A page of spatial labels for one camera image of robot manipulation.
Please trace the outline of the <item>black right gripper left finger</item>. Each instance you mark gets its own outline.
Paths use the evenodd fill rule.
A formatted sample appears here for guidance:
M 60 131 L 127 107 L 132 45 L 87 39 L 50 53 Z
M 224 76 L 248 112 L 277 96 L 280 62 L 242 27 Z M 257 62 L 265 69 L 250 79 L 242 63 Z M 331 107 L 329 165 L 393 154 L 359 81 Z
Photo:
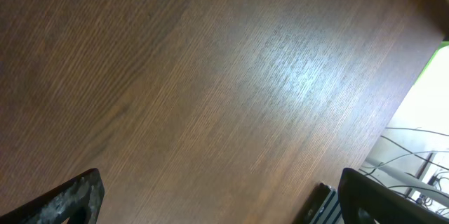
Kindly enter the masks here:
M 99 170 L 89 169 L 2 215 L 1 222 L 96 224 L 104 195 Z

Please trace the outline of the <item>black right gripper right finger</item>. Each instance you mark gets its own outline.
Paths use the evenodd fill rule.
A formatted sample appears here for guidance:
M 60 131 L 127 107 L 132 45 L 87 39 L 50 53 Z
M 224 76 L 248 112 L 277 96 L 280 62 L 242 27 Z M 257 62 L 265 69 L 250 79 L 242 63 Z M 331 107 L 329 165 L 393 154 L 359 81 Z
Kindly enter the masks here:
M 399 196 L 390 189 L 345 168 L 338 185 L 342 218 L 348 224 L 448 224 L 448 219 Z

